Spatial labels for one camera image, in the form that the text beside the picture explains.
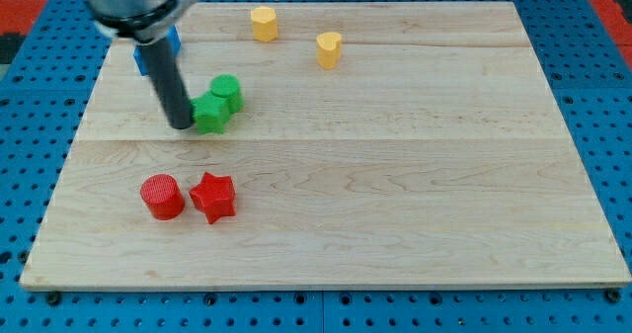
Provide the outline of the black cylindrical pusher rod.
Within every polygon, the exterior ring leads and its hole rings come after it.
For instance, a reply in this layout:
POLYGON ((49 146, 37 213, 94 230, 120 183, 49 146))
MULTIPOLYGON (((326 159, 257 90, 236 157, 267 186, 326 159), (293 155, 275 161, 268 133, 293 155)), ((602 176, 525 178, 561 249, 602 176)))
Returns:
POLYGON ((138 49, 169 126, 191 127, 194 123, 192 104, 169 40, 162 38, 140 45, 138 49))

